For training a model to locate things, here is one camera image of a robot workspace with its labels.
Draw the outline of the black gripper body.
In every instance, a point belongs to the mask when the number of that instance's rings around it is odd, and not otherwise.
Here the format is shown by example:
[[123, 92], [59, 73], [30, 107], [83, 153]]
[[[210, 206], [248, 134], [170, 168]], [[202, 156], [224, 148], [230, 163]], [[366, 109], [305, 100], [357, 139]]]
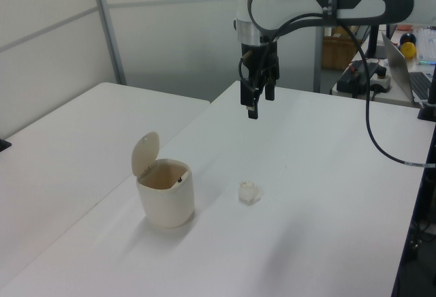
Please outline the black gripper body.
[[278, 80], [280, 72], [277, 46], [277, 41], [262, 46], [241, 44], [240, 79], [245, 79], [242, 72], [242, 66], [244, 65], [249, 72], [247, 79], [254, 79], [258, 70], [262, 69], [262, 78], [271, 77]]

